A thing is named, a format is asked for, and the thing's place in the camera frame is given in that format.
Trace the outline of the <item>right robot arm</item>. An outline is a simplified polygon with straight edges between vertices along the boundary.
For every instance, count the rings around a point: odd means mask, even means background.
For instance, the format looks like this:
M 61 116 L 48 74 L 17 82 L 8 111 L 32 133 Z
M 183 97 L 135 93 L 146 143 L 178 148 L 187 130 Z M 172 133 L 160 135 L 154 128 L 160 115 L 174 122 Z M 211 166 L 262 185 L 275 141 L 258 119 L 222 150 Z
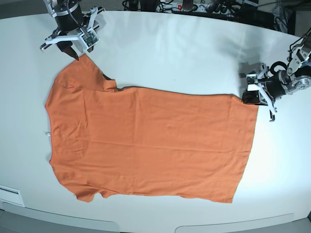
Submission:
M 78 61 L 79 56 L 72 48 L 74 42 L 79 43 L 83 51 L 94 50 L 95 44 L 100 41 L 96 32 L 99 29 L 96 17 L 104 11 L 103 7 L 93 7 L 84 14 L 79 0 L 46 0 L 44 3 L 57 28 L 45 38 L 41 51 L 56 45 L 61 52 Z

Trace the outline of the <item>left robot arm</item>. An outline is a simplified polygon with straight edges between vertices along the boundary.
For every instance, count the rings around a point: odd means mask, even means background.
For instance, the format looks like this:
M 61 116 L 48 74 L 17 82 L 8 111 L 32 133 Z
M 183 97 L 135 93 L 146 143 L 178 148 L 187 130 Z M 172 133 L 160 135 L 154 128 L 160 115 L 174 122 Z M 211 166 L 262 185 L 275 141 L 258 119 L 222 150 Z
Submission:
M 242 102 L 267 106 L 271 122 L 277 113 L 276 100 L 311 86 L 311 31 L 290 44 L 288 52 L 287 63 L 277 61 L 271 66 L 261 63 L 246 75 Z

